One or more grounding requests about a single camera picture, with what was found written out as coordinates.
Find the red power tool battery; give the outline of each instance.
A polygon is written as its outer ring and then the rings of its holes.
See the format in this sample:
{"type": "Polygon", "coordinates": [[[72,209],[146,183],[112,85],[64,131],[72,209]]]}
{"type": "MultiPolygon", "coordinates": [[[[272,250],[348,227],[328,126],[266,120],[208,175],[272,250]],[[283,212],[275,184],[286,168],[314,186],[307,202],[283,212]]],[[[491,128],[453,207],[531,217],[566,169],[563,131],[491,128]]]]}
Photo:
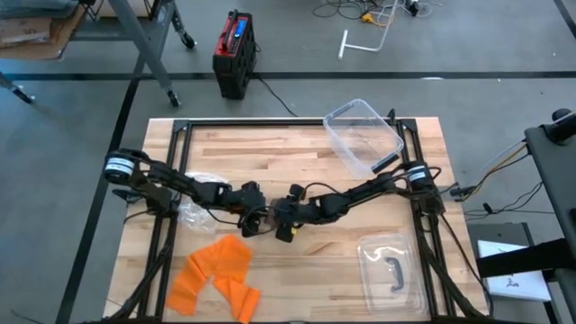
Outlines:
{"type": "Polygon", "coordinates": [[[212,68],[222,97],[243,99],[256,64],[256,42],[250,13],[228,13],[218,38],[212,68]]]}

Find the concrete floor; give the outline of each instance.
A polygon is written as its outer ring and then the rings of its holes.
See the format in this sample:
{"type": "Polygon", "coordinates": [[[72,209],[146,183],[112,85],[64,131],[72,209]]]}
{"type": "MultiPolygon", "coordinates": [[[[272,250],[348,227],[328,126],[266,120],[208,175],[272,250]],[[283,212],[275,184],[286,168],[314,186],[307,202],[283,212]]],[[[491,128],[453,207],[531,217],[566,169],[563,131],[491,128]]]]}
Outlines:
{"type": "MultiPolygon", "coordinates": [[[[572,14],[576,1],[564,0],[572,14]]],[[[402,15],[380,53],[347,51],[336,59],[341,32],[366,45],[374,28],[341,18],[320,19],[320,1],[178,1],[197,50],[184,49],[171,32],[164,62],[171,72],[209,72],[222,20],[231,8],[255,16],[263,49],[257,70],[278,71],[561,71],[576,70],[576,41],[552,0],[462,2],[444,0],[428,18],[402,15]]],[[[73,42],[61,61],[0,60],[6,73],[131,72],[137,51],[129,43],[73,42]]],[[[573,107],[574,79],[484,80],[270,80],[300,116],[323,116],[363,98],[379,113],[439,116],[456,177],[476,179],[481,166],[527,127],[549,122],[552,111],[573,107]]],[[[0,321],[25,323],[11,310],[52,322],[77,252],[99,170],[112,136],[127,81],[24,82],[38,96],[27,106],[0,90],[0,321]]],[[[221,99],[215,81],[178,81],[183,106],[172,108],[154,81],[140,83],[122,145],[141,146],[149,118],[287,116],[258,81],[242,102],[221,99]]],[[[538,182],[527,159],[486,183],[466,209],[502,206],[538,182]]],[[[550,211],[540,193],[527,209],[550,211]]],[[[99,319],[122,233],[125,206],[107,197],[86,267],[73,322],[99,319]]],[[[474,222],[526,221],[535,242],[559,238],[553,216],[503,213],[474,222]]],[[[565,316],[560,305],[559,312],[565,316]]],[[[496,317],[546,323],[539,303],[497,299],[496,317]]]]}

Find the white bracket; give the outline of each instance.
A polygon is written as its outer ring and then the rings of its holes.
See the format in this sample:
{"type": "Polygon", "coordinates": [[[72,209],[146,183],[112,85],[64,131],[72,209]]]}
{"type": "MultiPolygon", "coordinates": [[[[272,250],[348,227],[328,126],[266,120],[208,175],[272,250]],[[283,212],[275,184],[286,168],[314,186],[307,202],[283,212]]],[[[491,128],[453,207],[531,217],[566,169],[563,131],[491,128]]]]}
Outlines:
{"type": "Polygon", "coordinates": [[[377,48],[367,48],[364,46],[358,46],[358,45],[352,45],[352,44],[346,43],[347,38],[348,38],[348,30],[344,30],[344,35],[342,35],[342,42],[340,43],[340,50],[338,51],[338,59],[342,59],[344,57],[344,49],[345,48],[356,49],[356,50],[367,50],[367,51],[371,51],[371,52],[380,51],[384,45],[384,41],[386,41],[386,35],[388,34],[388,30],[390,29],[390,25],[392,24],[392,21],[394,20],[394,14],[396,13],[396,7],[397,6],[398,6],[398,0],[394,0],[394,4],[391,7],[390,15],[384,14],[384,11],[386,10],[386,8],[389,8],[388,5],[383,6],[382,10],[378,13],[378,16],[376,18],[377,22],[380,21],[380,18],[382,16],[387,16],[388,21],[386,22],[386,25],[384,26],[384,32],[382,33],[382,40],[380,40],[380,45],[377,48]]]}

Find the orange towel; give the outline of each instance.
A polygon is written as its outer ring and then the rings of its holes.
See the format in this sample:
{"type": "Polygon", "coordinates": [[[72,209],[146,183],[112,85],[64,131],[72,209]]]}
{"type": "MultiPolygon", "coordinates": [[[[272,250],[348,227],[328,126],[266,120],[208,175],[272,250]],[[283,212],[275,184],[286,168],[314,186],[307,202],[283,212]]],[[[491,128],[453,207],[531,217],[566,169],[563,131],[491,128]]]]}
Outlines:
{"type": "Polygon", "coordinates": [[[194,315],[198,293],[214,275],[212,284],[230,303],[234,318],[248,323],[260,295],[243,284],[251,259],[252,251],[232,235],[192,253],[172,283],[166,306],[182,315],[194,315]]]}

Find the plastic bin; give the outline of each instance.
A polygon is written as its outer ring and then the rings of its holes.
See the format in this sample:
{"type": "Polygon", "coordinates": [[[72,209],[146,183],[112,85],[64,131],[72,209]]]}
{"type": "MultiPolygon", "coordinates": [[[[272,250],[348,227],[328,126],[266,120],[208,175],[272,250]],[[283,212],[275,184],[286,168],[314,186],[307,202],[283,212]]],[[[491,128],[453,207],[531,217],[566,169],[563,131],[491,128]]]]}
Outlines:
{"type": "Polygon", "coordinates": [[[398,158],[404,141],[362,99],[324,117],[324,128],[337,156],[356,178],[372,178],[398,158]]]}

